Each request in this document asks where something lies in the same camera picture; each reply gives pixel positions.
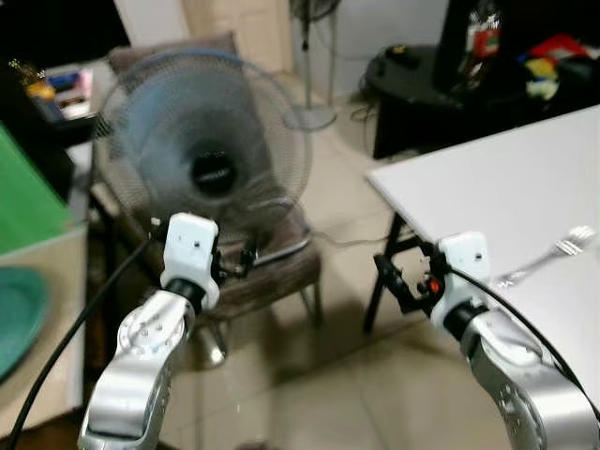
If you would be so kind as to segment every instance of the white wall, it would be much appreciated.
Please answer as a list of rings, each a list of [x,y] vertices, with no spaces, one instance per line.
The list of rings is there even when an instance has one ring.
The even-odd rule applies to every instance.
[[[189,37],[179,0],[114,0],[133,47]]]
[[[442,33],[448,0],[342,0],[337,9],[337,53],[361,60],[337,60],[334,95],[357,91],[368,59],[381,47],[392,44],[435,44]],[[325,93],[328,84],[329,50],[314,26],[329,42],[329,19],[312,27],[311,72],[313,88]],[[301,74],[300,27],[293,20],[292,45],[295,71]]]

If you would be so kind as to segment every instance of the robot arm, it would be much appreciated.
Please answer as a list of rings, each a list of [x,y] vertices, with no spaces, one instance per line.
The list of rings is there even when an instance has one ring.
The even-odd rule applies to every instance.
[[[164,288],[129,313],[117,349],[97,381],[78,445],[85,450],[153,450],[169,401],[171,359],[189,338],[196,315],[212,308],[215,222],[174,215],[165,243]]]
[[[443,264],[432,264],[430,276],[419,285],[424,294],[419,299],[411,295],[389,260],[378,255],[375,261],[403,312],[423,309],[434,326],[458,340],[475,379],[496,403],[513,448],[600,448],[590,401],[555,367],[548,349],[474,286],[443,269],[449,264],[487,282],[489,262],[483,234],[450,236],[434,250],[442,255]]]

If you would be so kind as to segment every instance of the fan motor hub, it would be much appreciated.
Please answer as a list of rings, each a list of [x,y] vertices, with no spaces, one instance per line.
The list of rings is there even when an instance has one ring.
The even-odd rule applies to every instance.
[[[232,160],[223,152],[208,152],[196,156],[191,164],[191,179],[202,193],[226,194],[237,179]]]

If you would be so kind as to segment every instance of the fork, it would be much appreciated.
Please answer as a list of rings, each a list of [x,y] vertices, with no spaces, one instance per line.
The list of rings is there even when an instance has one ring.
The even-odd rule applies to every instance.
[[[552,248],[540,258],[498,277],[496,285],[499,288],[510,288],[556,258],[576,256],[583,253],[594,236],[595,231],[592,227],[586,225],[575,227],[565,237],[556,241]]]

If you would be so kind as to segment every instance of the chair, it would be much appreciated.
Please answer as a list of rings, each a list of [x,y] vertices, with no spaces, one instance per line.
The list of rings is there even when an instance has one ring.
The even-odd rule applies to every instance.
[[[132,49],[118,48],[109,53],[108,60],[112,70],[118,75],[140,59],[154,53],[173,48],[188,46],[219,49],[236,54],[232,33],[226,33],[209,39],[195,39],[156,47]],[[103,179],[110,180],[118,176],[99,167]],[[117,240],[128,249],[134,249],[144,239],[142,226],[134,219],[130,203],[120,202],[119,193],[102,189],[93,190],[94,203],[106,226],[112,231],[107,241],[107,272],[115,267],[114,246]],[[219,248],[223,260],[239,257],[239,247]],[[141,261],[144,273],[158,283],[163,269],[162,249],[154,247]],[[307,314],[314,326],[322,321],[322,303],[320,293],[321,256],[310,239],[310,229],[302,212],[294,208],[276,228],[270,232],[265,245],[259,248],[259,258],[244,278],[227,278],[220,286],[220,298],[217,306],[208,314],[199,317],[197,325],[201,329],[199,336],[208,346],[211,366],[222,363],[227,355],[226,340],[220,325],[259,308],[266,308],[273,302],[293,293],[300,293]],[[116,336],[116,330],[108,330],[109,337]]]

